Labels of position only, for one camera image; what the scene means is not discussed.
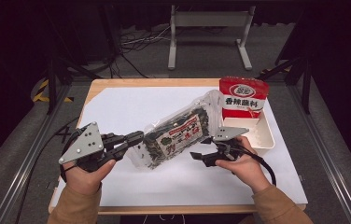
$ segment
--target hand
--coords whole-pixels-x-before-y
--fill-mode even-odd
[[[79,167],[72,168],[65,172],[67,186],[80,194],[92,195],[100,188],[101,181],[111,172],[115,163],[115,160],[108,161],[98,170],[91,173]],[[65,163],[63,165],[64,170],[73,165],[72,161]]]
[[[246,137],[238,136],[236,139],[242,147],[257,154]],[[254,193],[271,186],[271,183],[262,172],[260,163],[246,154],[240,157],[237,161],[217,160],[216,165],[232,171],[240,180],[251,187]]]

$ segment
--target black cable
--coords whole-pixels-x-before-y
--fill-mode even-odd
[[[97,73],[100,73],[100,72],[103,72],[104,70],[106,70],[106,68],[109,67],[109,63],[105,63],[104,65],[102,66],[99,66],[99,67],[96,67],[96,68],[92,68],[90,70],[86,69],[88,72],[91,72],[91,73],[94,73],[94,74],[97,74]],[[84,76],[84,74],[76,71],[70,71],[71,72],[71,75],[72,76]]]
[[[149,78],[146,75],[142,74],[123,54],[120,54],[120,56],[122,56],[122,58],[124,58],[124,60],[126,60],[126,62],[128,62],[135,69],[135,71],[138,72],[138,74],[140,74],[142,77]]]
[[[114,60],[114,64],[115,64],[115,66],[117,66],[118,72],[115,71],[115,69],[112,67],[112,64],[110,64],[110,65],[109,65],[109,71],[111,72],[111,78],[114,77],[114,74],[115,74],[117,77],[119,77],[119,78],[123,78],[123,77],[120,76],[120,70],[119,70],[119,67],[118,67],[118,64],[117,64],[117,61],[116,61],[116,60]]]
[[[242,149],[232,147],[231,150],[243,152],[246,155],[250,156],[252,159],[258,161],[269,172],[269,174],[271,175],[272,184],[276,186],[277,183],[275,180],[275,174],[274,174],[274,171],[272,170],[271,166],[268,163],[266,163],[266,161],[262,157],[252,153],[247,148],[242,147],[242,146],[239,146],[239,147],[241,147]]]
[[[122,46],[124,44],[127,44],[127,42],[123,42],[122,44],[120,44],[120,48],[127,49],[127,51],[123,50],[122,53],[128,53],[128,52],[131,52],[132,50],[140,51],[151,44],[158,43],[159,41],[163,40],[164,37],[160,37],[159,35],[167,36],[169,32],[170,32],[169,28],[166,28],[162,31],[155,31],[156,34],[154,34],[154,31],[151,31],[149,35],[143,37],[147,33],[145,32],[142,35],[140,35],[140,37],[135,38],[134,40],[128,41],[128,42],[134,42],[134,43],[130,43],[130,44],[133,44],[131,47]]]
[[[149,35],[146,35],[148,32],[145,31],[144,33],[142,33],[139,37],[136,37],[133,33],[137,33],[138,31],[135,32],[130,32],[128,34],[122,35],[121,37],[126,37],[126,40],[123,41],[121,44],[132,44],[132,43],[128,43],[128,42],[139,42],[139,41],[143,41],[147,38],[150,38],[152,36],[152,31],[149,32]]]
[[[49,139],[48,141],[44,144],[44,146],[39,150],[38,152],[38,155],[37,157],[35,158],[35,161],[33,163],[33,166],[32,166],[32,169],[30,171],[30,173],[28,174],[27,176],[27,179],[26,179],[26,183],[25,183],[25,187],[24,187],[24,192],[23,192],[23,195],[21,197],[21,204],[19,206],[19,210],[18,210],[18,215],[16,216],[16,220],[15,220],[15,224],[19,223],[19,219],[21,218],[21,210],[23,208],[23,205],[24,205],[24,200],[26,198],[26,195],[27,195],[27,190],[29,188],[29,185],[30,185],[30,181],[31,181],[31,176],[33,175],[33,171],[35,169],[35,166],[36,166],[36,163],[38,162],[38,159],[39,157],[41,156],[42,154],[42,151],[44,150],[44,148],[48,145],[48,143],[52,140],[52,138],[54,136],[56,136],[57,133],[61,132],[64,128],[66,128],[70,123],[74,122],[75,120],[79,119],[79,117],[76,117],[70,121],[68,121],[66,124],[64,124],[64,126],[62,128],[60,128],[57,132],[55,132]]]

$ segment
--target metal stand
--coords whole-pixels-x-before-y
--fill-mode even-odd
[[[237,12],[183,12],[176,11],[176,7],[172,6],[172,15],[170,21],[171,41],[169,52],[168,68],[176,69],[176,27],[184,26],[241,26],[244,27],[243,37],[236,39],[237,48],[242,57],[246,70],[251,70],[252,65],[246,52],[246,40],[254,17],[255,7],[250,7],[249,11]]]
[[[310,94],[310,82],[311,82],[311,65],[309,59],[307,58],[296,58],[285,63],[282,63],[270,70],[269,72],[260,75],[257,79],[266,80],[269,77],[272,77],[282,70],[291,67],[288,74],[285,77],[285,82],[287,85],[296,85],[298,80],[303,76],[303,85],[302,85],[302,106],[306,114],[310,114],[309,111],[309,94]]]

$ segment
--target white board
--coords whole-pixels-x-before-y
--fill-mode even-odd
[[[85,107],[80,127],[97,121],[101,133],[127,134],[144,131],[217,87],[107,88]],[[277,186],[295,203],[307,203],[300,179],[274,119],[269,102],[265,115],[275,146],[263,159],[273,168]],[[251,189],[231,172],[205,167],[190,151],[207,154],[214,146],[195,145],[154,170],[135,168],[129,158],[118,161],[103,181],[101,206],[168,206],[253,204]],[[269,173],[263,168],[270,180]],[[64,188],[61,180],[52,200],[55,206]]]

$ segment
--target packaged food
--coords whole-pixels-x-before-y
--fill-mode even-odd
[[[220,91],[209,91],[174,114],[148,125],[143,142],[130,148],[126,155],[136,167],[156,168],[213,135],[222,125],[222,102]]]
[[[224,94],[223,118],[257,118],[269,92],[269,85],[255,78],[223,77],[219,90]]]

